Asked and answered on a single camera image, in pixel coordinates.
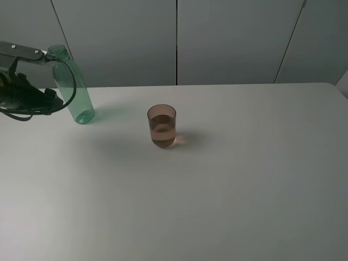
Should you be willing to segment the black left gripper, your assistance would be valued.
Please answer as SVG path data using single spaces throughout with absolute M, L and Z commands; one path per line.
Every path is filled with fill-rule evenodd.
M 13 77 L 1 72 L 1 109 L 26 111 L 27 115 L 50 115 L 60 110 L 63 100 L 53 89 L 44 92 L 33 87 L 23 73 Z

